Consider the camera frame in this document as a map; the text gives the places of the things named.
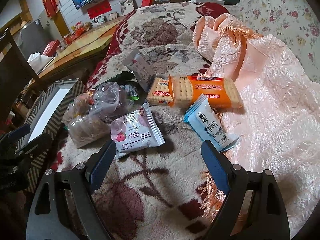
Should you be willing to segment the small cracker pack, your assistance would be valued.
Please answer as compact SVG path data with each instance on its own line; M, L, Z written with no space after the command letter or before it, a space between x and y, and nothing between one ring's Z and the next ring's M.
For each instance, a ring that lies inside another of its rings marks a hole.
M156 77L146 100L149 104L156 106L166 106L173 103L173 98L169 92L169 78Z

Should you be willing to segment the strawberry snack packet white pink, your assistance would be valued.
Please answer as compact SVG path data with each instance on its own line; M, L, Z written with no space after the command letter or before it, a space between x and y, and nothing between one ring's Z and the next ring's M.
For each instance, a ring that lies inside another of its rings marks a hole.
M116 144L117 159L131 152L158 147L165 143L147 102L138 110L112 121L110 131L111 139Z

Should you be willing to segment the clear bag brown snacks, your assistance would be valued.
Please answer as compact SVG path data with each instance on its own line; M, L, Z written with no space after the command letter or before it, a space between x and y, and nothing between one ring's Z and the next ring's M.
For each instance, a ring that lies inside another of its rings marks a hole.
M81 148L109 135L110 130L110 123L93 115L79 115L68 124L68 132L76 148Z
M87 114L94 103L93 94L92 91L89 91L76 96L68 105L62 117L62 123L67 126L77 116Z

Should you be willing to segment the floral bed sheet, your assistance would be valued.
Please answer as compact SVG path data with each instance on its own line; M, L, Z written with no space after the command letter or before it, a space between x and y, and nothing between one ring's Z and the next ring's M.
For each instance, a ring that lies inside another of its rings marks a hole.
M282 40L319 82L319 20L307 0L240 0L228 10L256 32Z

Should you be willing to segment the clear plastic bag dark snacks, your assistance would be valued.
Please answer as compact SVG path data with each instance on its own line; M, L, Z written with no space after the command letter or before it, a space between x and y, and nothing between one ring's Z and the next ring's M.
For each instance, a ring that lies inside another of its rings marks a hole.
M128 98L125 90L116 82L100 84L93 94L93 101L89 115L104 122L111 122L129 113L134 104L134 101Z

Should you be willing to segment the dark wooden chair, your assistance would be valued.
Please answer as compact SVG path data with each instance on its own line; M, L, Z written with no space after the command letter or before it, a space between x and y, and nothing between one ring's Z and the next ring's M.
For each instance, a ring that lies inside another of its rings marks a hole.
M7 46L10 48L1 59L1 133L8 130L6 121L9 113L30 80L35 81L36 92L46 91L48 88L24 58L9 29L1 36L1 51Z

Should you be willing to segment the white tissue pack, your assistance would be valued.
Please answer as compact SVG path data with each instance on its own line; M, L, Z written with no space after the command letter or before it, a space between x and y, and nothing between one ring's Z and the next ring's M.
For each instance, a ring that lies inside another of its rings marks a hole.
M42 55L41 53L33 53L29 56L27 62L36 74L39 74L46 65L53 60L53 57Z

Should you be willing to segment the wooden coffee table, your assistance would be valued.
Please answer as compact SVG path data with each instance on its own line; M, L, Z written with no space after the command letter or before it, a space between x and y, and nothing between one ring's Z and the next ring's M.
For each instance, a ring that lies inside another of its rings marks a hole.
M116 28L123 19L120 16L82 34L46 65L38 75L40 80L52 83L77 72L81 65L87 68L92 59L104 57Z

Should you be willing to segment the striped white storage box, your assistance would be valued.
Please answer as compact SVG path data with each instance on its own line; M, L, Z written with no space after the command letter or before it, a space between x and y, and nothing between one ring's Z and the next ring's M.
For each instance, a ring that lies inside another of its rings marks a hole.
M54 139L62 126L62 117L75 97L83 93L84 84L79 79L54 82L43 92L29 111L25 123L30 126L30 133L17 143L18 153L33 139L47 133Z

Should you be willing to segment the pink satin quilt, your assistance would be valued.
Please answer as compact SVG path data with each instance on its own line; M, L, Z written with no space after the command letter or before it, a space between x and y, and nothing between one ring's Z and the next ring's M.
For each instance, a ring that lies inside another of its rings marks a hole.
M227 132L240 137L228 158L273 172L296 235L319 202L319 84L284 42L228 13L202 16L193 44L211 63L206 76L232 79L242 99L222 116Z

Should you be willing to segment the red wall banner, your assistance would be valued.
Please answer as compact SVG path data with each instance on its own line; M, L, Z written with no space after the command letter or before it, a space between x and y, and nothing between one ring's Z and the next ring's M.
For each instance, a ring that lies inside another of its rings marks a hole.
M110 12L111 10L112 8L109 1L103 0L102 2L87 9L87 13L89 15L89 18L92 20L93 18L98 17L99 15L105 14L107 12Z

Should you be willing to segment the orange cracker package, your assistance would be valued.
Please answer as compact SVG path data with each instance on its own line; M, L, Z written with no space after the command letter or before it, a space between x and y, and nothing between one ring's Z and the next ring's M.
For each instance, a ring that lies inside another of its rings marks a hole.
M242 99L232 79L208 76L170 76L171 107L188 108L205 95L213 108L241 108Z

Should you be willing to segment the light blue snack packet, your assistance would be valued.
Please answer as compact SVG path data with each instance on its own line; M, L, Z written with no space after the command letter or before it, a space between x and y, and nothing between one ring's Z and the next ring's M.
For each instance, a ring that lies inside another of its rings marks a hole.
M201 94L186 111L184 122L192 127L202 141L209 140L218 152L227 151L238 143L237 135L228 134L223 130L204 94Z

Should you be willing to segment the green round cake packet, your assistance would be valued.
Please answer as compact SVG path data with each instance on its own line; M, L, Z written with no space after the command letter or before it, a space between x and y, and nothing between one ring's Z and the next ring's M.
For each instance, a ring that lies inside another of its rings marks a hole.
M125 90L125 93L127 94L127 97L130 100L137 101L139 100L139 93L138 93L138 87L135 82L127 83L125 85L120 86L123 90Z

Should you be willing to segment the grey white snack packet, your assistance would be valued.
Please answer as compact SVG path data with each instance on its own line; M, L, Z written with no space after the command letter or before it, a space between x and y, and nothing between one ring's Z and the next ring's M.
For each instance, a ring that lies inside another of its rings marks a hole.
M155 72L145 61L142 53L138 49L134 49L123 61L131 72L133 72L137 82L144 92L148 93L155 79Z

